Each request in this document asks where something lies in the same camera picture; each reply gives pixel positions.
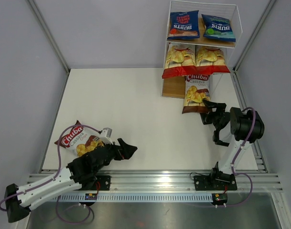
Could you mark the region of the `brown Chuba bag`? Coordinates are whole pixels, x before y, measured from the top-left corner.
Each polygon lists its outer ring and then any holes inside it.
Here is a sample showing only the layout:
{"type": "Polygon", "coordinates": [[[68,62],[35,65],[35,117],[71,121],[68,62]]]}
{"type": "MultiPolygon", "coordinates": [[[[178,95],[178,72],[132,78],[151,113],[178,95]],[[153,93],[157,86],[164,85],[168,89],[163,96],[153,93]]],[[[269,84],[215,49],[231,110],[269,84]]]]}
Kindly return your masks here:
{"type": "Polygon", "coordinates": [[[60,147],[71,150],[78,157],[94,150],[97,147],[105,146],[99,138],[99,132],[82,127],[77,120],[76,127],[73,127],[68,134],[65,134],[60,141],[60,147]]]}
{"type": "Polygon", "coordinates": [[[210,98],[210,75],[186,75],[185,78],[185,97],[182,113],[207,113],[209,108],[204,104],[204,100],[210,98]]]}

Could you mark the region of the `red Chuba bag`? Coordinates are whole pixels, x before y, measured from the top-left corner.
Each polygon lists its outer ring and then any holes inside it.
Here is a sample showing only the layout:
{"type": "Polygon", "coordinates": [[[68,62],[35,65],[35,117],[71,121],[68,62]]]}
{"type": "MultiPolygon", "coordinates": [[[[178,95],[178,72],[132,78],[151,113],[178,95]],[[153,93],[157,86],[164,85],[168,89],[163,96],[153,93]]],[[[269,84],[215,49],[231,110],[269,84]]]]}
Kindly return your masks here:
{"type": "Polygon", "coordinates": [[[196,73],[195,55],[195,45],[169,43],[162,79],[196,73]]]}
{"type": "Polygon", "coordinates": [[[196,50],[196,70],[199,74],[230,73],[224,52],[217,47],[198,46],[196,50]]]}

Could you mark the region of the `blue Burts sea salt bag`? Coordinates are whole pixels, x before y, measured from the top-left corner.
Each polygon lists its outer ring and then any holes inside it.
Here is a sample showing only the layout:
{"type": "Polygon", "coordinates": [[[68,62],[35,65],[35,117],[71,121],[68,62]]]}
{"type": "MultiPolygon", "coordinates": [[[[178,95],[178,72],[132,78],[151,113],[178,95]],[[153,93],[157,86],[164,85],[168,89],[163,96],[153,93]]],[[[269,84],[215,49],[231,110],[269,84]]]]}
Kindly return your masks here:
{"type": "Polygon", "coordinates": [[[222,42],[236,42],[229,19],[202,14],[205,26],[203,37],[222,42]]]}

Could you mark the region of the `blue Burts spicy chilli bag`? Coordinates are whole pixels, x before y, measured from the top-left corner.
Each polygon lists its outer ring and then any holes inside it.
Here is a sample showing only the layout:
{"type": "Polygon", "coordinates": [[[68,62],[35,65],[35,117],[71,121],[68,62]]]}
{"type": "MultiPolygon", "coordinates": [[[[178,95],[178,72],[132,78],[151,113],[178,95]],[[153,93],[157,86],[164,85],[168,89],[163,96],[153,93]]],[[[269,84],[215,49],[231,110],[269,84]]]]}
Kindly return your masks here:
{"type": "Polygon", "coordinates": [[[200,38],[199,11],[171,12],[169,40],[193,40],[200,38]]]}

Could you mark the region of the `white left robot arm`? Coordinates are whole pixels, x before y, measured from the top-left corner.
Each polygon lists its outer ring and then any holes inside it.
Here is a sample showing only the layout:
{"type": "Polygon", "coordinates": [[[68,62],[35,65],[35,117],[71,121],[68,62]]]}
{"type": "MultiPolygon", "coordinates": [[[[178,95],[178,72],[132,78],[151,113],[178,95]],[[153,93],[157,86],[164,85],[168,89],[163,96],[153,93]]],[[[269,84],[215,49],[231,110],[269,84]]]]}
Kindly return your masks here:
{"type": "Polygon", "coordinates": [[[129,160],[138,149],[121,138],[117,140],[118,145],[98,146],[41,180],[24,186],[8,185],[4,196],[8,222],[24,219],[40,205],[67,192],[92,189],[96,184],[96,174],[104,166],[112,160],[129,160]]]}

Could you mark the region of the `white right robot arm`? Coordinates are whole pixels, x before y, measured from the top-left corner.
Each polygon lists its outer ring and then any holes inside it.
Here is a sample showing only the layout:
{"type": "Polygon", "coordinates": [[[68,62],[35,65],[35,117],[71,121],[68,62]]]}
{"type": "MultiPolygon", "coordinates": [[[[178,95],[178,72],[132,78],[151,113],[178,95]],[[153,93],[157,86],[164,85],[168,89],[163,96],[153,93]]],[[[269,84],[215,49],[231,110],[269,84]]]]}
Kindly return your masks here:
{"type": "Polygon", "coordinates": [[[193,177],[197,191],[234,191],[237,190],[236,167],[244,152],[264,134],[264,122],[252,107],[243,110],[232,107],[226,111],[225,103],[204,100],[210,111],[201,114],[204,125],[215,127],[212,140],[218,146],[227,148],[223,157],[216,162],[208,175],[193,177]]]}

